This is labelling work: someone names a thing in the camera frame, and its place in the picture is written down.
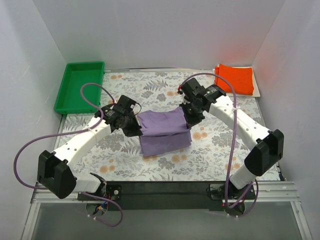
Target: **orange cloth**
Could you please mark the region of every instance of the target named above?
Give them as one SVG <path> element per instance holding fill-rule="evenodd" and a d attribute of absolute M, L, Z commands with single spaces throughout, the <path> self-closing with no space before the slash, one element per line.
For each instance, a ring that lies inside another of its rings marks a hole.
<path fill-rule="evenodd" d="M 220 66 L 215 67 L 215 74 L 227 80 L 232 85 L 236 94 L 253 95 L 254 84 L 251 67 L 235 68 L 220 63 Z M 220 78 L 215 77 L 215 84 L 222 88 L 226 93 L 231 93 L 231 88 Z"/>

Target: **white wall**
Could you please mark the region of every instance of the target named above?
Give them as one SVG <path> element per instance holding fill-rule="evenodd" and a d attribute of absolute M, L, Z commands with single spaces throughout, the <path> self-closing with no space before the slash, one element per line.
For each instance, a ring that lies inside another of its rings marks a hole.
<path fill-rule="evenodd" d="M 33 0 L 67 62 L 251 65 L 285 0 Z"/>
<path fill-rule="evenodd" d="M 53 111 L 66 62 L 32 0 L 0 0 L 0 239 L 20 239 L 32 189 L 15 179 L 13 161 L 27 141 L 56 133 Z M 21 177 L 33 184 L 42 150 L 54 139 L 35 143 L 18 162 Z"/>
<path fill-rule="evenodd" d="M 320 239 L 320 2 L 287 0 L 254 62 L 259 104 L 284 133 L 281 169 L 294 181 L 313 239 Z"/>

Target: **purple cloth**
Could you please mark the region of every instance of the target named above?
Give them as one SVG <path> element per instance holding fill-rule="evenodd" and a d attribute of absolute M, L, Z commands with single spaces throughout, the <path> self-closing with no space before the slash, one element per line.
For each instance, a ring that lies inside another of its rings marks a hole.
<path fill-rule="evenodd" d="M 144 111 L 137 117 L 142 127 L 139 140 L 144 157 L 164 154 L 191 145 L 190 129 L 187 129 L 181 107 L 168 112 Z"/>

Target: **floral pattern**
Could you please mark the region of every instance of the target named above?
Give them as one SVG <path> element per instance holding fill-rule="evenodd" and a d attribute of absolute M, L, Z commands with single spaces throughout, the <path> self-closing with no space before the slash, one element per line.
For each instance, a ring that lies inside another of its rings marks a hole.
<path fill-rule="evenodd" d="M 142 112 L 174 110 L 183 101 L 177 94 L 179 84 L 196 72 L 117 72 L 106 73 L 103 86 L 118 100 L 123 94 L 142 106 Z M 200 84 L 209 86 L 214 78 L 200 75 Z M 101 105 L 110 104 L 102 92 Z M 237 106 L 256 122 L 262 124 L 256 99 L 237 97 Z M 63 132 L 83 129 L 93 114 L 69 114 Z M 125 137 L 121 130 L 113 132 L 94 146 L 76 165 L 76 173 L 96 173 L 109 181 L 224 181 L 226 179 L 232 130 L 221 120 L 205 114 L 206 119 L 191 129 L 192 144 L 166 154 L 142 157 L 138 137 Z M 62 136 L 58 145 L 65 144 L 72 135 Z M 237 137 L 232 158 L 231 174 L 244 163 L 249 150 Z M 259 180 L 280 180 L 273 166 Z"/>

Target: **green plastic container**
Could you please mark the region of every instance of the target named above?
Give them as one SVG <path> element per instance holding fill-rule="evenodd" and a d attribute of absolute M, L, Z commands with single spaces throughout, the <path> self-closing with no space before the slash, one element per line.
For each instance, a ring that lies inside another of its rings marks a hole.
<path fill-rule="evenodd" d="M 80 95 L 84 84 L 102 85 L 105 63 L 103 61 L 68 63 L 65 67 L 54 110 L 60 114 L 95 113 L 97 109 L 88 105 Z M 84 96 L 94 105 L 99 106 L 101 88 L 86 86 Z"/>

